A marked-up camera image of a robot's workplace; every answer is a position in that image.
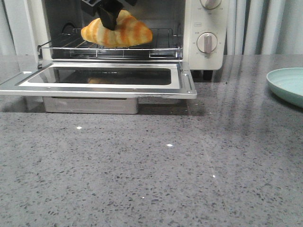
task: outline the baked croissant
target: baked croissant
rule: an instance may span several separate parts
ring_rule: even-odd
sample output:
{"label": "baked croissant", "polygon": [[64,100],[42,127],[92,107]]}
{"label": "baked croissant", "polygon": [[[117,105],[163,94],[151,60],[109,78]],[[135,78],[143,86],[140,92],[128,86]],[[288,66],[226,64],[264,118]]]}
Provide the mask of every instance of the baked croissant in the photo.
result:
{"label": "baked croissant", "polygon": [[116,28],[112,31],[103,27],[100,18],[94,19],[82,28],[82,38],[107,48],[129,47],[152,41],[152,31],[128,11],[121,10],[116,21]]}

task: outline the white toaster oven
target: white toaster oven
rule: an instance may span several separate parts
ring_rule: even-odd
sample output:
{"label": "white toaster oven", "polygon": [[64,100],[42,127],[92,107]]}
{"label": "white toaster oven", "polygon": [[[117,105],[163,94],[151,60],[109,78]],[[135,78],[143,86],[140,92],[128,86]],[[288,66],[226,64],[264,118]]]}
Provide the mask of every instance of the white toaster oven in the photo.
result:
{"label": "white toaster oven", "polygon": [[93,17],[80,0],[24,1],[37,69],[1,84],[0,94],[42,96],[47,112],[62,113],[135,114],[139,97],[196,98],[191,72],[222,66],[229,1],[120,2],[152,30],[151,43],[105,48],[82,39]]}

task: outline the oven rack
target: oven rack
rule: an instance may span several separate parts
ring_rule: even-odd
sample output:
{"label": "oven rack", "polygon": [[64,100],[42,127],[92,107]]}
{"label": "oven rack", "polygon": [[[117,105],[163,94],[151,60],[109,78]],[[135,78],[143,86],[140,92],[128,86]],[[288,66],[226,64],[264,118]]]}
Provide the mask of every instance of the oven rack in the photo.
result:
{"label": "oven rack", "polygon": [[182,56],[180,36],[172,29],[151,29],[153,41],[127,48],[106,48],[85,41],[81,29],[75,28],[70,34],[62,33],[56,38],[38,46],[39,59],[43,50],[52,50],[53,59],[131,59],[131,60],[178,60]]}

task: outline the oven control knob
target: oven control knob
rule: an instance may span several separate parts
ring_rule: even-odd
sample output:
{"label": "oven control knob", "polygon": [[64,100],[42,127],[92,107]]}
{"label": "oven control knob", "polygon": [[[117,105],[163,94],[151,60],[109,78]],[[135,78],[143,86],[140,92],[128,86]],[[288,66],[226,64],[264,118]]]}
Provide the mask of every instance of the oven control knob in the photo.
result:
{"label": "oven control knob", "polygon": [[211,53],[217,47],[218,39],[210,32],[203,33],[200,35],[197,41],[197,46],[203,53]]}
{"label": "oven control knob", "polygon": [[200,2],[205,9],[214,9],[221,3],[221,0],[200,0]]}

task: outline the plate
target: plate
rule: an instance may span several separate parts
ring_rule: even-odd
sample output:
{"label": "plate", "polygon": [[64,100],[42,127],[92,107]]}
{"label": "plate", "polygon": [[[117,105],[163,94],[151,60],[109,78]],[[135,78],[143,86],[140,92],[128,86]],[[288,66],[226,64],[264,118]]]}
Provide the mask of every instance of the plate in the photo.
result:
{"label": "plate", "polygon": [[271,91],[283,100],[303,108],[303,68],[287,68],[267,74]]}

